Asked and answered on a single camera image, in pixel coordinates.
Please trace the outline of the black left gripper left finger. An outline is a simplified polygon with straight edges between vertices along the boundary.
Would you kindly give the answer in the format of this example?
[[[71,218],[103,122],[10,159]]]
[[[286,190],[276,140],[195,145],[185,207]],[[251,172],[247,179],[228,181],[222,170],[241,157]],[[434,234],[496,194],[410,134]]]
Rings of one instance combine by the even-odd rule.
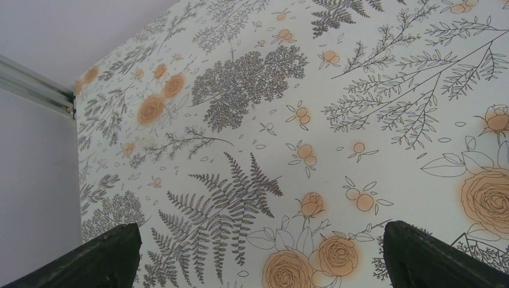
[[[120,224],[5,287],[132,287],[141,245],[138,224]]]

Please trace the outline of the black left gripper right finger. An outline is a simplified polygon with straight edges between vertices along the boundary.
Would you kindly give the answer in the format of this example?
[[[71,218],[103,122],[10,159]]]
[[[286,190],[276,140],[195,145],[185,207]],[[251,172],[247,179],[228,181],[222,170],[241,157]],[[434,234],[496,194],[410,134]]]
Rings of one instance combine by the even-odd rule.
[[[393,287],[508,287],[508,275],[398,220],[385,226],[383,257]]]

